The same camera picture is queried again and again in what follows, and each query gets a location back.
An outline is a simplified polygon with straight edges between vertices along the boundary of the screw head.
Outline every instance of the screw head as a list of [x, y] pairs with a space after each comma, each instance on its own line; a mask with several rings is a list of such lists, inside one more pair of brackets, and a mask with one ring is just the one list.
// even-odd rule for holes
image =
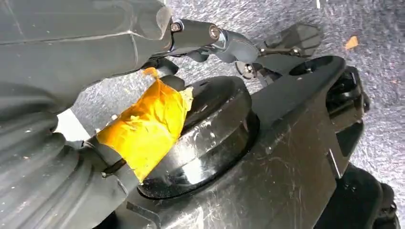
[[180, 30], [181, 30], [181, 25], [180, 25], [180, 23], [175, 22], [175, 23], [172, 23], [172, 24], [170, 25], [170, 31], [172, 31], [172, 32], [178, 32], [178, 31], [180, 31]]
[[213, 39], [218, 39], [220, 35], [219, 28], [216, 25], [212, 25], [210, 27], [210, 37]]
[[245, 73], [252, 73], [253, 67], [250, 64], [245, 65]]

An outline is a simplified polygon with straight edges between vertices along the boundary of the bolt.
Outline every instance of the bolt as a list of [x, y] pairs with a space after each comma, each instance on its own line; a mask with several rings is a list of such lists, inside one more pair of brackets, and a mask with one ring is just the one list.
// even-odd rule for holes
[[219, 31], [219, 28], [216, 25], [212, 25], [210, 27], [210, 37], [213, 39], [218, 39], [219, 38], [219, 34], [221, 32]]
[[172, 23], [172, 24], [170, 25], [170, 31], [172, 31], [172, 32], [179, 32], [179, 31], [181, 31], [181, 25], [180, 25], [180, 23], [178, 23], [178, 22]]

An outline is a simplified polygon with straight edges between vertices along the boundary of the gray carpet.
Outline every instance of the gray carpet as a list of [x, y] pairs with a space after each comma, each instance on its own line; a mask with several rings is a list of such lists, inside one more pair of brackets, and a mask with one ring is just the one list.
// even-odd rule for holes
[[[316, 56], [339, 55], [359, 69], [372, 99], [365, 116], [366, 130], [352, 162], [386, 182], [396, 192], [401, 225], [405, 227], [405, 46], [403, 0], [169, 0], [175, 18], [210, 21], [258, 41], [302, 21], [320, 26], [325, 39]], [[359, 46], [346, 51], [356, 35]], [[186, 82], [217, 75], [236, 75], [233, 65], [210, 58], [200, 64], [188, 58], [174, 59]], [[113, 114], [135, 102], [151, 79], [132, 74], [104, 80], [81, 93], [72, 110], [92, 134]], [[250, 92], [258, 81], [246, 81]]]

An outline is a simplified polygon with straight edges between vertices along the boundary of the orange tape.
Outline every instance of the orange tape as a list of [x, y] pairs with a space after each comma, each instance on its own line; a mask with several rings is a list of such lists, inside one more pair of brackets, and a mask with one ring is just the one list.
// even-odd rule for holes
[[180, 137], [191, 103], [192, 88], [177, 92], [157, 79], [96, 137], [116, 150], [142, 182]]

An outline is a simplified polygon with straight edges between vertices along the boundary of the black plastic part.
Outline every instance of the black plastic part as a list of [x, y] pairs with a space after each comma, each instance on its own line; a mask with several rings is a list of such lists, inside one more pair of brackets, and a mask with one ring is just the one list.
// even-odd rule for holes
[[393, 204], [393, 196], [384, 195], [381, 184], [371, 174], [349, 165], [315, 228], [379, 229], [387, 226], [387, 221], [395, 226], [395, 211], [390, 216], [379, 216], [383, 202]]
[[184, 80], [175, 75], [165, 75], [160, 80], [178, 92], [186, 89]]
[[182, 30], [172, 34], [173, 44], [168, 55], [186, 54], [218, 40], [210, 36], [210, 28], [215, 26], [212, 23], [187, 19], [181, 19], [179, 23]]
[[[241, 79], [217, 77], [190, 86], [194, 101], [182, 136], [138, 187], [149, 198], [173, 198], [209, 182], [240, 159], [257, 136], [259, 122]], [[235, 110], [238, 115], [231, 116]]]
[[245, 36], [233, 31], [223, 30], [223, 32], [226, 37], [225, 49], [213, 50], [219, 59], [226, 63], [235, 61], [253, 63], [257, 59], [259, 50]]
[[322, 37], [323, 34], [316, 26], [298, 23], [268, 37], [257, 46], [270, 49], [296, 47], [299, 48], [301, 57], [310, 57], [320, 45]]

